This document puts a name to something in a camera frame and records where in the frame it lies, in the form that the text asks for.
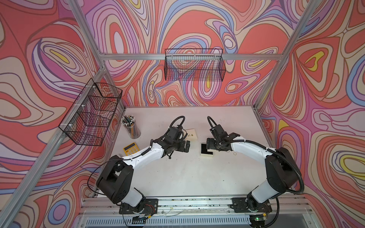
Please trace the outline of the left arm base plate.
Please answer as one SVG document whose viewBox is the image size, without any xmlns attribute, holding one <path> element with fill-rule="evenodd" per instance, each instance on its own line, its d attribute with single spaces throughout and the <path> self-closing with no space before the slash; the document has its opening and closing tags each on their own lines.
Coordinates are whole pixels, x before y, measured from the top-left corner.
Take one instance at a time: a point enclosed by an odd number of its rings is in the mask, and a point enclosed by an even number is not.
<svg viewBox="0 0 365 228">
<path fill-rule="evenodd" d="M 142 199 L 135 207 L 132 207 L 127 203 L 122 203 L 119 209 L 119 214 L 145 216 L 154 215 L 158 212 L 158 203 L 159 200 L 157 198 Z"/>
</svg>

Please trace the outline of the cream lotus box far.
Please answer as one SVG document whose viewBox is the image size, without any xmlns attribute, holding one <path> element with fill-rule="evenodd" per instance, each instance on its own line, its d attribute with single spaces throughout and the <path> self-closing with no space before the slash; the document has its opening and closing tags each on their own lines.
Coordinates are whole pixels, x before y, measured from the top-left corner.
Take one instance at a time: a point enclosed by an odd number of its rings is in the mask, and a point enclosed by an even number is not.
<svg viewBox="0 0 365 228">
<path fill-rule="evenodd" d="M 197 133 L 195 129 L 187 129 L 186 130 L 187 137 L 186 140 L 188 141 L 195 141 L 198 139 Z"/>
</svg>

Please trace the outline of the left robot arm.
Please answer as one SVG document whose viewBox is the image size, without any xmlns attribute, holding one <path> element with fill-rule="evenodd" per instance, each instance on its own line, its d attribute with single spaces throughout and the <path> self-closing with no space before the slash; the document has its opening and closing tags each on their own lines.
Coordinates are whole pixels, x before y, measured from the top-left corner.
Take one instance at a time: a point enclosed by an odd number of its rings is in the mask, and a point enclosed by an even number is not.
<svg viewBox="0 0 365 228">
<path fill-rule="evenodd" d="M 125 203 L 131 207 L 143 207 L 145 196 L 132 188 L 134 171 L 153 161 L 171 157 L 175 151 L 189 152 L 190 142 L 182 125 L 170 126 L 158 139 L 151 140 L 150 145 L 137 153 L 125 157 L 111 157 L 105 164 L 96 186 L 114 204 Z"/>
</svg>

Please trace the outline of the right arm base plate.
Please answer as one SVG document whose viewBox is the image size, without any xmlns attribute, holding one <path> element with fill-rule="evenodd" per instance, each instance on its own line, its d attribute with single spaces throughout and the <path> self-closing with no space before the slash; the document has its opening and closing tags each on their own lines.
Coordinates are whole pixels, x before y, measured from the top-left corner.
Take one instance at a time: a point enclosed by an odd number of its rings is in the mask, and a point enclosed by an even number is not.
<svg viewBox="0 0 365 228">
<path fill-rule="evenodd" d="M 272 207 L 268 200 L 264 203 L 258 203 L 254 198 L 232 198 L 232 203 L 229 205 L 235 213 L 271 213 Z"/>
</svg>

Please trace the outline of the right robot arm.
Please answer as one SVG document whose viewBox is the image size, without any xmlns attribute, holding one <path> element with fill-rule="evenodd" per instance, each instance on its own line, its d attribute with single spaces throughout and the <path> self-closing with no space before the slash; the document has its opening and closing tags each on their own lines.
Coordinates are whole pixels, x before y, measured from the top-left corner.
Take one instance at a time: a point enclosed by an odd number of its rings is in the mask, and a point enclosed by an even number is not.
<svg viewBox="0 0 365 228">
<path fill-rule="evenodd" d="M 228 134 L 221 125 L 212 127 L 210 132 L 213 138 L 207 139 L 207 150 L 241 153 L 265 166 L 266 180 L 247 195 L 245 200 L 247 210 L 256 212 L 269 199 L 286 192 L 301 194 L 304 191 L 300 169 L 286 148 L 269 148 L 244 139 L 239 134 Z"/>
</svg>

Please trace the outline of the yellow calculator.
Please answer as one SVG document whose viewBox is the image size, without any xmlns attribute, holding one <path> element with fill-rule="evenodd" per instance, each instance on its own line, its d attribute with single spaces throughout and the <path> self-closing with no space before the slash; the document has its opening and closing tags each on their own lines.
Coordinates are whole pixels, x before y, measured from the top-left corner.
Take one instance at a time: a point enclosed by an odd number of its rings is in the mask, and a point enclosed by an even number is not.
<svg viewBox="0 0 365 228">
<path fill-rule="evenodd" d="M 138 145 L 135 142 L 131 143 L 130 145 L 128 145 L 126 147 L 124 147 L 123 150 L 124 150 L 124 153 L 125 153 L 126 156 L 133 155 L 133 154 L 137 153 L 138 151 L 140 151 Z"/>
</svg>

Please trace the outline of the cream box base black lining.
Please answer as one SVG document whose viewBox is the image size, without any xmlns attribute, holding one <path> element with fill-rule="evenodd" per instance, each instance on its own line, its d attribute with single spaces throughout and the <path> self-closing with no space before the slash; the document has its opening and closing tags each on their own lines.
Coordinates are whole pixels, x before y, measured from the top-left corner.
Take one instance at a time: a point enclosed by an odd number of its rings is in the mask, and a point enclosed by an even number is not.
<svg viewBox="0 0 365 228">
<path fill-rule="evenodd" d="M 200 152 L 200 156 L 204 156 L 204 157 L 213 157 L 214 153 L 211 151 L 208 151 L 207 149 L 207 145 L 205 143 L 201 144 L 201 152 Z"/>
</svg>

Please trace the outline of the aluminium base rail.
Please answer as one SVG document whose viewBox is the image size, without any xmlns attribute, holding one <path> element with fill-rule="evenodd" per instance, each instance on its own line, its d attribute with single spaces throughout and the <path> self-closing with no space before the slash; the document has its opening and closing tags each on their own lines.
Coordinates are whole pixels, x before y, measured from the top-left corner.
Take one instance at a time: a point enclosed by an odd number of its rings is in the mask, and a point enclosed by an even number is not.
<svg viewBox="0 0 365 228">
<path fill-rule="evenodd" d="M 267 207 L 265 217 L 251 212 L 236 212 L 234 196 L 158 197 L 157 211 L 145 221 L 133 221 L 132 214 L 122 215 L 120 207 L 107 198 L 83 202 L 73 228 L 320 228 L 314 210 L 303 196 L 284 195 Z"/>
</svg>

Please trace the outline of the cup of coloured pencils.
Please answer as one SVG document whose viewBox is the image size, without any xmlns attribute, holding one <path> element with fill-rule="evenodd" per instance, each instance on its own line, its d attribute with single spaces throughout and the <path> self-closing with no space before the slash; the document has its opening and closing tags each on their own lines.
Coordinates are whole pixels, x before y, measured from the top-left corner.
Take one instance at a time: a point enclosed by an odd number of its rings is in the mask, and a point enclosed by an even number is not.
<svg viewBox="0 0 365 228">
<path fill-rule="evenodd" d="M 121 119 L 122 125 L 127 130 L 131 139 L 137 139 L 140 137 L 141 132 L 136 124 L 136 119 L 133 115 L 123 116 Z"/>
</svg>

